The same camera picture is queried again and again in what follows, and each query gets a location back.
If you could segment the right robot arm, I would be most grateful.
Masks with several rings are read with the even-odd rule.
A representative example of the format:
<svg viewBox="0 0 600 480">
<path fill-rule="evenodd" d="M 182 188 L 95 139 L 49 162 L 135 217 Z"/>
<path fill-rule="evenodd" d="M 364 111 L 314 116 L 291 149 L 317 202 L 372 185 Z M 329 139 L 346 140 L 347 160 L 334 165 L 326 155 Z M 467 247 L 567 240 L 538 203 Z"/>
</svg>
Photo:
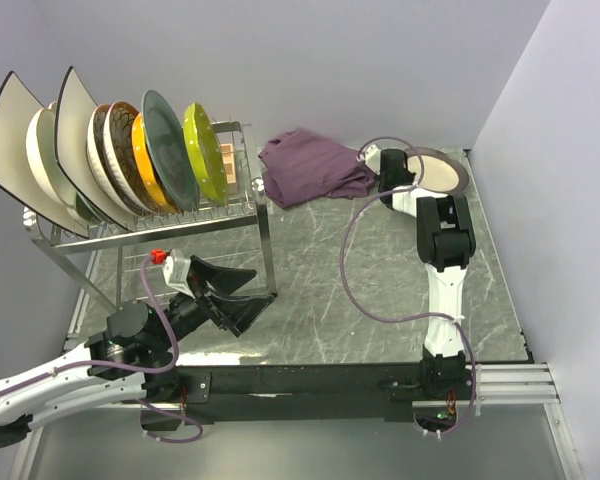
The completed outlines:
<svg viewBox="0 0 600 480">
<path fill-rule="evenodd" d="M 440 399 L 462 387 L 469 378 L 462 336 L 464 281 L 476 240 L 468 202 L 417 187 L 382 198 L 390 209 L 416 219 L 416 247 L 428 280 L 428 327 L 419 363 L 419 387 Z"/>
</svg>

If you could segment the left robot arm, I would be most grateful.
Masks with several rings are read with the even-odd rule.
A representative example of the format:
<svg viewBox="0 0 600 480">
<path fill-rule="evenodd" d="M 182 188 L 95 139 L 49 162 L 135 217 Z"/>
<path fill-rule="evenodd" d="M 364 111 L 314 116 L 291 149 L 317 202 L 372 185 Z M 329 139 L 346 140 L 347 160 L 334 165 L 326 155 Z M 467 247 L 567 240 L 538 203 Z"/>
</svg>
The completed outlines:
<svg viewBox="0 0 600 480">
<path fill-rule="evenodd" d="M 0 379 L 0 448 L 50 422 L 109 403 L 148 409 L 181 393 L 179 343 L 210 322 L 240 337 L 276 299 L 241 295 L 253 269 L 154 250 L 140 267 L 146 300 L 122 303 L 103 331 L 54 360 Z"/>
</svg>

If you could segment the purple-rimmed beige plate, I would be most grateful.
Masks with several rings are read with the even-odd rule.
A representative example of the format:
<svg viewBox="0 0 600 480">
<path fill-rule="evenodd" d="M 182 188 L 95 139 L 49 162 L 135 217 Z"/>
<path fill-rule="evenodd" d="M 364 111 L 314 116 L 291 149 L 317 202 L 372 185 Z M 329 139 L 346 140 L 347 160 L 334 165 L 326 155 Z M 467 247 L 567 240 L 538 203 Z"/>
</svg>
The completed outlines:
<svg viewBox="0 0 600 480">
<path fill-rule="evenodd" d="M 408 148 L 405 153 L 407 169 L 422 188 L 442 194 L 459 194 L 469 185 L 466 168 L 448 154 L 429 147 Z"/>
</svg>

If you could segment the lime green dotted plate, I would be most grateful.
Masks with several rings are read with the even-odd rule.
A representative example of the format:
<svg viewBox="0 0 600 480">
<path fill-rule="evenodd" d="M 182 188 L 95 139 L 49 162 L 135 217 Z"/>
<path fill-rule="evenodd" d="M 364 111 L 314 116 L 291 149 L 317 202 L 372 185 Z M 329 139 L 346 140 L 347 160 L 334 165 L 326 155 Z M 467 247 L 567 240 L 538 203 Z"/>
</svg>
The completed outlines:
<svg viewBox="0 0 600 480">
<path fill-rule="evenodd" d="M 187 107 L 182 127 L 187 155 L 201 194 L 215 205 L 225 205 L 228 183 L 222 152 L 212 123 L 200 103 Z"/>
</svg>

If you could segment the dark green round plate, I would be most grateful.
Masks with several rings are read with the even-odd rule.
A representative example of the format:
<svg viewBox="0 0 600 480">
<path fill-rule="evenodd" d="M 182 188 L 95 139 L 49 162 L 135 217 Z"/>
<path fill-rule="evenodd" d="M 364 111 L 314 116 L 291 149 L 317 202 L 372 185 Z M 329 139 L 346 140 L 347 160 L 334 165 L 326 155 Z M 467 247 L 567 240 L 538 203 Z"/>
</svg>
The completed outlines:
<svg viewBox="0 0 600 480">
<path fill-rule="evenodd" d="M 168 195 L 180 210 L 196 211 L 200 192 L 178 116 L 155 90 L 144 93 L 141 113 L 147 148 Z"/>
</svg>

